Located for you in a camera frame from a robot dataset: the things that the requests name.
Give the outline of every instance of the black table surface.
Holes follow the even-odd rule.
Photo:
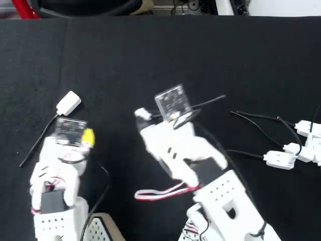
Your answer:
[[[257,154],[278,147],[247,121],[243,110],[297,122],[319,104],[321,18],[119,17],[0,21],[1,240],[34,240],[29,178],[37,154],[18,168],[69,91],[83,104],[70,117],[95,130],[93,154],[111,175],[97,211],[113,217],[126,240],[175,240],[192,194],[157,202],[136,190],[166,189],[171,180],[145,151],[133,112],[155,109],[155,94],[183,83],[192,104],[221,94],[197,121],[225,148]],[[279,123],[257,120],[287,144]],[[297,161],[293,170],[233,156],[257,208],[282,240],[319,240],[321,171]],[[92,207],[106,179],[92,162],[80,195]]]

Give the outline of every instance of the yellow component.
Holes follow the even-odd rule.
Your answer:
[[[83,142],[87,142],[91,147],[95,145],[95,134],[93,129],[86,128],[81,138]]]

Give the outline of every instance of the circuit board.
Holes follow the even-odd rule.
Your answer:
[[[168,122],[192,110],[181,84],[156,95],[155,101],[163,119]]]
[[[56,143],[79,147],[86,127],[87,122],[82,120],[58,118],[55,129]]]

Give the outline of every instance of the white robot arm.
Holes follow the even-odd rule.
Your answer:
[[[179,241],[280,240],[258,213],[236,173],[228,168],[225,156],[207,140],[195,136],[191,122],[175,130],[177,122],[157,124],[144,108],[135,116],[147,151],[173,179],[195,190],[197,204],[187,212],[189,219]]]
[[[78,196],[79,176],[93,145],[94,134],[86,129],[86,122],[66,118],[58,118],[55,134],[45,138],[30,178],[31,210],[39,241],[80,240],[88,204]]]

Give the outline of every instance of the black cable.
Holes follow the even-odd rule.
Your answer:
[[[302,151],[302,142],[301,142],[299,136],[297,135],[297,133],[295,133],[294,130],[292,130],[292,128],[281,117],[278,116],[277,118],[292,133],[292,135],[296,139],[296,142],[300,145],[299,151],[295,154],[296,156],[298,156],[300,154],[300,152]]]
[[[252,113],[246,113],[243,111],[236,111],[236,113],[244,115],[244,116],[250,116],[250,117],[257,117],[257,118],[262,118],[262,119],[270,119],[272,121],[276,121],[279,122],[279,120],[276,117],[271,117],[271,116],[267,116],[267,115],[262,115],[262,114],[252,114]],[[291,123],[291,122],[287,122],[285,121],[289,126],[291,127],[295,127],[295,124]]]
[[[276,144],[276,145],[279,146],[279,147],[283,147],[282,144],[280,144],[279,142],[275,141],[272,137],[270,137],[257,123],[255,123],[255,122],[252,121],[251,119],[249,119],[249,118],[247,118],[247,117],[245,117],[245,116],[243,116],[243,115],[241,115],[241,114],[239,114],[239,113],[233,112],[233,111],[231,111],[231,113],[232,113],[232,114],[235,114],[235,115],[238,115],[238,116],[240,116],[240,117],[248,120],[249,122],[251,122],[252,124],[254,124],[254,125],[262,132],[262,134],[264,134],[265,137],[267,137],[270,141],[272,141],[274,144]]]
[[[185,125],[187,122],[191,122],[192,120],[194,120],[198,115],[199,113],[201,112],[201,109],[194,109],[192,110],[191,112],[188,112],[188,113],[191,113],[190,116],[188,116],[183,122],[179,123],[178,125],[176,125],[177,121],[179,120],[180,117],[182,117],[183,115],[186,115],[188,113],[184,113],[182,115],[180,115],[179,117],[177,117],[175,120],[174,120],[174,124],[173,124],[173,129],[174,130],[177,130],[178,128],[182,127],[183,125]]]
[[[191,108],[200,108],[200,107],[203,107],[203,106],[205,106],[205,105],[207,105],[207,104],[211,104],[211,103],[213,103],[213,102],[216,102],[216,101],[218,101],[218,100],[220,100],[220,99],[224,99],[224,98],[226,98],[226,95],[225,95],[225,94],[220,95],[220,96],[218,96],[218,97],[216,97],[216,98],[210,99],[210,100],[208,100],[208,101],[205,101],[205,102],[203,102],[203,103],[199,103],[199,104],[192,105]]]
[[[34,150],[36,149],[36,147],[39,145],[39,143],[41,142],[41,140],[44,138],[46,132],[48,131],[49,127],[51,126],[51,124],[55,121],[55,119],[57,118],[58,114],[56,114],[54,117],[52,117],[52,119],[48,122],[48,124],[46,125],[46,127],[44,128],[44,130],[42,131],[41,135],[39,136],[39,138],[37,139],[37,141],[34,143],[34,145],[31,147],[30,151],[28,152],[28,154],[26,155],[26,157],[24,158],[24,160],[20,163],[19,167],[23,167],[23,165],[27,162],[27,160],[30,158],[30,156],[32,155],[32,153],[34,152]]]
[[[98,198],[98,200],[96,201],[95,205],[93,206],[93,208],[90,210],[90,212],[88,213],[88,217],[86,218],[86,221],[85,221],[85,224],[82,228],[82,231],[81,231],[81,235],[80,235],[80,241],[83,241],[84,240],[84,235],[85,235],[85,231],[86,231],[86,227],[88,225],[88,222],[92,216],[92,214],[95,212],[96,208],[98,207],[98,205],[101,203],[101,201],[103,200],[104,196],[106,195],[108,189],[109,189],[109,184],[110,184],[110,175],[108,173],[108,171],[100,164],[97,162],[97,164],[99,165],[99,167],[105,172],[106,176],[107,176],[107,179],[108,179],[108,183],[107,183],[107,186],[104,190],[104,192],[100,195],[100,197]]]
[[[245,156],[259,158],[259,159],[263,159],[264,158],[262,155],[257,155],[257,154],[253,154],[253,153],[249,153],[249,152],[242,152],[242,151],[237,151],[237,150],[226,150],[226,152],[227,153],[242,154],[242,155],[245,155]]]
[[[191,108],[200,108],[200,107],[203,107],[205,105],[208,105],[208,104],[211,104],[211,103],[214,103],[216,102],[217,100],[220,100],[220,99],[224,99],[226,98],[226,95],[223,94],[223,95],[220,95],[216,98],[213,98],[213,99],[210,99],[208,101],[205,101],[205,102],[202,102],[202,103],[199,103],[199,104],[195,104],[195,105],[192,105]],[[148,110],[149,113],[152,114],[152,118],[154,117],[161,117],[162,115],[159,113],[159,110]]]
[[[312,120],[311,120],[311,125],[310,125],[310,133],[312,133],[312,128],[313,128],[313,123],[315,121],[315,118],[316,118],[316,114],[318,112],[318,110],[320,109],[320,104],[317,106],[317,108],[315,109],[314,111],[314,114],[313,114],[313,117],[312,117]]]
[[[66,163],[66,164],[77,164],[77,163],[80,163],[80,162],[83,162],[86,160],[86,157],[83,158],[83,159],[80,159],[80,160],[77,160],[77,161],[68,161],[68,160],[65,160],[63,158],[58,158],[62,163]]]
[[[207,227],[206,227],[206,229],[205,229],[203,232],[201,232],[201,234],[200,234],[200,241],[202,241],[202,236],[203,236],[203,234],[209,229],[209,227],[210,227],[210,221],[207,220]]]

